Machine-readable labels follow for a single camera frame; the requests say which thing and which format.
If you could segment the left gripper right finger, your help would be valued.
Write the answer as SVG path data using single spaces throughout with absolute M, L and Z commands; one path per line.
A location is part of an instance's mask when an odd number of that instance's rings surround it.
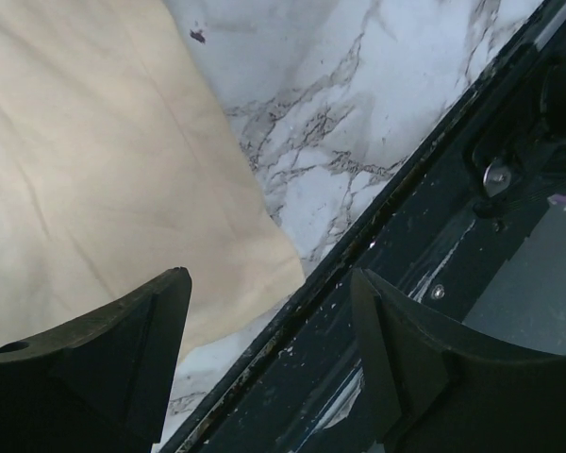
M 388 452 L 566 452 L 566 355 L 510 344 L 351 278 L 375 437 Z

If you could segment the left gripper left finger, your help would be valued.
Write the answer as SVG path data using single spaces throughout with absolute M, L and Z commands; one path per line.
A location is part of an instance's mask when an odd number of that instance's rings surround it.
M 191 298 L 174 268 L 0 347 L 0 452 L 149 452 L 164 427 Z

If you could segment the beige underwear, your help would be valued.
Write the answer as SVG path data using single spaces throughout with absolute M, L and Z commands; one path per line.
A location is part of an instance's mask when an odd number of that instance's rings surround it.
M 0 346 L 167 269 L 182 352 L 305 280 L 160 1 L 0 1 Z

